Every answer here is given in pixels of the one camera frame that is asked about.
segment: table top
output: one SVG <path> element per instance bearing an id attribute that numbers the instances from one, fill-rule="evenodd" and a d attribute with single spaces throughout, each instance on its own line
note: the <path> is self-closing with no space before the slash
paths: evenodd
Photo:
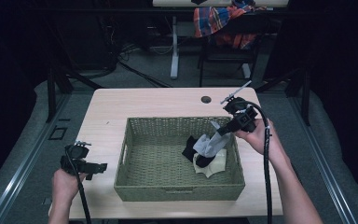
<path id="1" fill-rule="evenodd" d="M 85 180 L 91 218 L 248 217 L 267 215 L 263 157 L 237 139 L 245 188 L 237 201 L 122 202 L 114 190 L 127 118 L 229 116 L 223 101 L 237 88 L 100 89 L 94 92 L 77 140 L 92 143 L 87 162 L 108 163 L 103 174 Z M 205 104 L 202 96 L 211 97 Z M 236 96 L 259 104 L 255 90 Z M 277 179 L 270 166 L 273 215 L 282 214 Z M 79 195 L 71 219 L 84 218 Z"/>
<path id="2" fill-rule="evenodd" d="M 289 0 L 256 0 L 259 7 L 286 7 Z M 199 5 L 191 0 L 153 0 L 154 7 L 228 7 L 231 0 L 208 0 Z"/>

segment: desk leg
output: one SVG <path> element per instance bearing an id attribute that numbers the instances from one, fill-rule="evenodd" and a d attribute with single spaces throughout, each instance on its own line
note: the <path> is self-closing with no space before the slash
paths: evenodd
<path id="1" fill-rule="evenodd" d="M 176 32 L 176 17 L 172 18 L 172 65 L 171 65 L 171 79 L 178 78 L 178 65 L 179 65 L 179 53 L 178 53 L 178 34 Z"/>
<path id="2" fill-rule="evenodd" d="M 251 69 L 249 68 L 248 63 L 242 64 L 242 73 L 244 78 L 250 78 L 251 77 Z"/>

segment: black chair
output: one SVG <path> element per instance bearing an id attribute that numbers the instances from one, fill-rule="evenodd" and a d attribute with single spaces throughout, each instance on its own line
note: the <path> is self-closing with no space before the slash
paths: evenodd
<path id="1" fill-rule="evenodd" d="M 269 30 L 270 20 L 263 15 L 254 13 L 246 13 L 238 18 L 230 20 L 225 27 L 217 31 L 211 36 L 203 37 L 201 53 L 199 57 L 200 69 L 200 87 L 204 79 L 204 63 L 238 63 L 239 68 L 244 63 L 252 65 L 250 79 L 252 79 L 260 42 L 266 32 Z M 234 49 L 232 46 L 221 47 L 210 44 L 209 37 L 214 35 L 241 35 L 241 34 L 257 34 L 254 42 L 249 49 Z"/>

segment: white cloth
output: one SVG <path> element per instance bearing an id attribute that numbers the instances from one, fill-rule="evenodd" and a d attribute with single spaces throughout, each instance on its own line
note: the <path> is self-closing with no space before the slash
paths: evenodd
<path id="1" fill-rule="evenodd" d="M 220 125 L 218 123 L 214 121 L 211 121 L 211 123 L 216 130 L 220 128 Z M 207 134 L 203 134 L 193 146 L 193 148 L 201 156 L 211 158 L 215 156 L 217 152 L 219 152 L 220 149 L 222 149 L 226 145 L 226 143 L 231 137 L 231 134 L 232 133 L 226 133 L 225 135 L 221 136 L 218 132 L 215 132 L 212 139 L 210 139 Z"/>
<path id="2" fill-rule="evenodd" d="M 227 151 L 225 149 L 220 150 L 216 154 L 216 157 L 213 159 L 213 161 L 211 161 L 211 163 L 209 163 L 209 165 L 205 166 L 204 168 L 201 168 L 196 164 L 198 156 L 199 154 L 196 153 L 193 157 L 193 165 L 194 169 L 196 170 L 196 174 L 203 173 L 207 178 L 209 178 L 213 174 L 226 170 Z"/>

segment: cloth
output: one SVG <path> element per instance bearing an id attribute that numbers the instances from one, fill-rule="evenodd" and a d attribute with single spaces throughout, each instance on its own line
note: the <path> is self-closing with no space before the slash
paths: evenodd
<path id="1" fill-rule="evenodd" d="M 207 178 L 209 178 L 211 175 L 223 172 L 226 170 L 226 157 L 227 157 L 227 151 L 225 149 L 220 150 L 216 157 L 214 158 L 211 163 L 209 163 L 208 166 L 201 168 L 196 164 L 197 157 L 199 156 L 198 153 L 194 154 L 193 158 L 193 165 L 194 169 L 196 170 L 196 174 L 203 173 Z"/>
<path id="2" fill-rule="evenodd" d="M 232 1 L 229 7 L 197 7 L 194 9 L 193 22 L 196 28 L 195 37 L 210 36 L 227 23 L 247 12 L 255 11 L 255 1 Z M 210 43 L 216 46 L 230 45 L 234 49 L 248 49 L 257 34 L 215 35 Z"/>
<path id="3" fill-rule="evenodd" d="M 211 121 L 212 125 L 216 130 L 220 128 L 220 125 L 214 121 Z M 232 133 L 226 133 L 220 135 L 218 132 L 215 132 L 213 137 L 210 139 L 207 134 L 203 134 L 200 139 L 196 142 L 193 148 L 203 157 L 211 158 L 215 156 L 220 149 L 222 149 L 226 143 L 229 141 Z"/>
<path id="4" fill-rule="evenodd" d="M 193 146 L 196 144 L 198 139 L 195 139 L 193 136 L 188 137 L 186 141 L 186 147 L 185 150 L 183 150 L 182 155 L 184 155 L 189 161 L 193 161 L 194 154 L 197 153 L 196 150 L 194 150 Z"/>
<path id="5" fill-rule="evenodd" d="M 188 137 L 186 141 L 186 147 L 185 150 L 183 150 L 182 155 L 184 155 L 190 162 L 193 162 L 194 154 L 197 153 L 196 150 L 194 150 L 194 145 L 197 143 L 198 139 L 195 139 L 193 136 Z M 210 158 L 203 157 L 199 155 L 196 160 L 196 164 L 203 168 L 209 165 L 211 161 L 213 161 L 214 156 Z"/>

